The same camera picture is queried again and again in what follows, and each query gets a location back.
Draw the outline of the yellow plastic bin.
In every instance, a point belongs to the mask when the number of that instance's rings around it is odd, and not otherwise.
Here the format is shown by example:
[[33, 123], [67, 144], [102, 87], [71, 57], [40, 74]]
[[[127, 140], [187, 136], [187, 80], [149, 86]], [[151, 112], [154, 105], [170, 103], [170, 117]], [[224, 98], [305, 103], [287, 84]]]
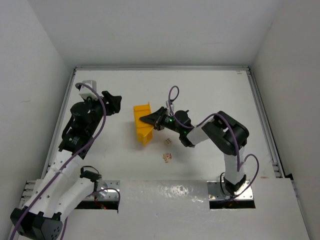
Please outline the yellow plastic bin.
[[140, 120], [151, 114], [150, 103], [144, 105], [136, 105], [133, 107], [133, 115], [136, 129], [137, 141], [145, 147], [153, 139], [153, 126]]

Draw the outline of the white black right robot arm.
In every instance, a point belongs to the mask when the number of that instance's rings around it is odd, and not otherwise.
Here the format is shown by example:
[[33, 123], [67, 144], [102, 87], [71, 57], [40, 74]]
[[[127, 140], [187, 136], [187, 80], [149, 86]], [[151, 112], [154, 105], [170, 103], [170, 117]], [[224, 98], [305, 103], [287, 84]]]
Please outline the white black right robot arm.
[[212, 141], [224, 156], [223, 180], [228, 193], [235, 196], [245, 183], [247, 176], [242, 170], [245, 161], [241, 150], [246, 146], [250, 134], [244, 125], [225, 112], [214, 113], [197, 126], [192, 125], [187, 110], [170, 114], [165, 107], [139, 119], [157, 131], [169, 129], [178, 133], [180, 142], [187, 148], [194, 148], [207, 140]]

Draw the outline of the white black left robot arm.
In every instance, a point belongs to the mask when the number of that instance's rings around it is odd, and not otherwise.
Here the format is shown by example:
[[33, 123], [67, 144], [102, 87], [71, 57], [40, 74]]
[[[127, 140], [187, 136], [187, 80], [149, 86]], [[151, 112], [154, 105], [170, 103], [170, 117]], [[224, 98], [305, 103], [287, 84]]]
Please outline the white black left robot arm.
[[82, 164], [94, 140], [102, 132], [106, 118], [120, 112], [122, 96], [103, 91], [79, 94], [82, 101], [70, 108], [70, 119], [62, 131], [62, 141], [45, 177], [22, 208], [15, 208], [10, 219], [16, 234], [30, 240], [62, 239], [70, 213], [96, 192], [99, 173], [81, 171], [71, 187], [74, 171]]

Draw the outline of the beige cube with windows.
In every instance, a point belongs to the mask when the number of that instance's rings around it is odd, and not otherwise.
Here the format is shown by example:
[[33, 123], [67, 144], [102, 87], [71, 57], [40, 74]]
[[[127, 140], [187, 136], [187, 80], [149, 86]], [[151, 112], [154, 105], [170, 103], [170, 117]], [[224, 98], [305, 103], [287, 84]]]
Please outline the beige cube with windows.
[[171, 139], [170, 139], [170, 138], [165, 139], [165, 140], [164, 140], [164, 144], [165, 144], [166, 146], [170, 146], [170, 145], [172, 144]]

